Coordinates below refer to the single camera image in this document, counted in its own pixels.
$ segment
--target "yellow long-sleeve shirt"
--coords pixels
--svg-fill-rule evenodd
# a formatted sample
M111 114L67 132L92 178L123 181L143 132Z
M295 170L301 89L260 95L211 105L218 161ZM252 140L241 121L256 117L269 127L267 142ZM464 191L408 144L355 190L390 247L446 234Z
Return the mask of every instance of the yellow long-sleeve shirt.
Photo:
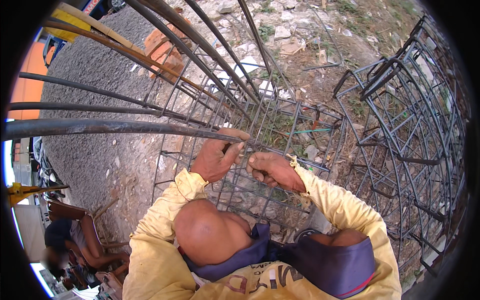
M290 163L303 181L308 197L339 229L352 228L370 237L375 273L365 290L350 299L400 299L398 267L382 217L351 192L321 180ZM196 173L182 170L140 221L130 246L129 274L123 298L136 299L335 299L321 291L288 264L276 261L252 264L195 291L195 281L173 246L173 221L193 199L206 197L205 182ZM276 281L271 287L271 279Z

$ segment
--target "yellow tool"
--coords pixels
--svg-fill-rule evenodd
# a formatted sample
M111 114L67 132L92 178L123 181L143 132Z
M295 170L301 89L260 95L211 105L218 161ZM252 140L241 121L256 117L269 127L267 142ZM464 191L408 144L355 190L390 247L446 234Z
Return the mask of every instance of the yellow tool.
M8 200L10 202L10 207L13 207L15 204L19 203L21 200L30 195L67 188L69 188L68 185L56 185L48 188L40 188L37 186L23 186L21 183L14 182L13 185L8 188Z

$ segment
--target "orange wall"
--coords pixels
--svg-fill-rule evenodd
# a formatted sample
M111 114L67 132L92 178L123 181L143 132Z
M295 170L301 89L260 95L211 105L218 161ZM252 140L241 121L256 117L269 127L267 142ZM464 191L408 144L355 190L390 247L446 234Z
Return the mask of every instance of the orange wall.
M22 72L36 73L41 75L47 74L47 67L43 62L43 47L45 44L33 42L27 56L22 65ZM40 102L42 97L43 81L18 78L13 88L11 102ZM26 120L38 119L40 110L12 110L8 113L9 119Z

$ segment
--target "hand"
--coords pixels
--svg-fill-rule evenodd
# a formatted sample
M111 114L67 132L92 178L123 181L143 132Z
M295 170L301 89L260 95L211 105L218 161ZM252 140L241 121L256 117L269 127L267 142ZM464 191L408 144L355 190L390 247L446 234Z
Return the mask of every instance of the hand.
M77 257L78 264L81 265L82 267L86 267L87 263L83 257Z
M270 188L278 185L287 191L307 191L294 168L277 153L255 152L248 159L247 172Z
M248 140L250 138L247 133L233 128L222 128L218 133L236 136L242 140ZM229 143L230 142L227 141L214 139L206 140L190 172L200 174L200 176L208 182L215 182L222 179L234 162L240 164L239 152L245 145L244 142L229 145L224 154L223 150Z

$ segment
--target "brick stack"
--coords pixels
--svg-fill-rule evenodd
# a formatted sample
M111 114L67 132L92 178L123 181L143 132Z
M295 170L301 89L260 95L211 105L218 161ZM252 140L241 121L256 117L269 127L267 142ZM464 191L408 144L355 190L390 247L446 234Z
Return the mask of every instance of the brick stack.
M184 39L183 41L190 41L186 39L186 36L183 34L182 31L177 29L175 26L172 24L167 25L167 27L179 38ZM183 69L183 60L180 55L180 52L178 49L173 46L172 43L169 42L168 38L160 32L157 28L155 28L154 31L152 31L151 34L147 36L145 39L145 55L150 57L151 59L155 60L156 62L159 62L163 64L165 67L180 73L180 71ZM158 71L158 67L152 66L152 69L155 71ZM150 75L150 78L155 78L155 74L152 72L148 72ZM167 72L162 72L162 74L167 77L168 79L175 81L177 78L170 73Z

